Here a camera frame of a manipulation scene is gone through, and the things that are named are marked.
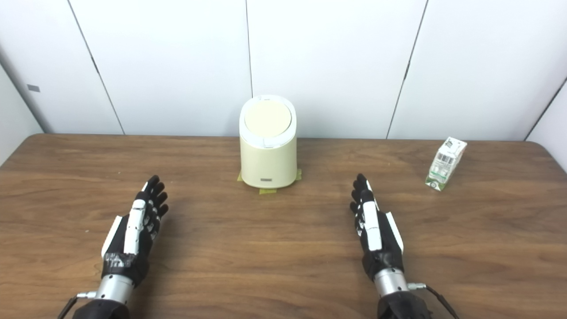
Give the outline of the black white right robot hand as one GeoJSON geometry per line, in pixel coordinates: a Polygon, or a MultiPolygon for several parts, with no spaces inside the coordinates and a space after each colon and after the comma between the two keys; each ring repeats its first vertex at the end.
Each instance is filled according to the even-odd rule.
{"type": "Polygon", "coordinates": [[[383,212],[370,182],[358,174],[353,182],[350,209],[354,214],[354,228],[363,250],[362,265],[370,280],[385,269],[404,270],[404,244],[391,212],[383,212]]]}

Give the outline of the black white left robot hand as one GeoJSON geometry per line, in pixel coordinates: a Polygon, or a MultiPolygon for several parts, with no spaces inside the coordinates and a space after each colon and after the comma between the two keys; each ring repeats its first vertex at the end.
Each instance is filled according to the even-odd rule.
{"type": "Polygon", "coordinates": [[[116,216],[101,249],[101,277],[124,276],[134,287],[147,277],[149,255],[169,210],[167,198],[164,183],[154,175],[136,194],[129,213],[116,216]]]}

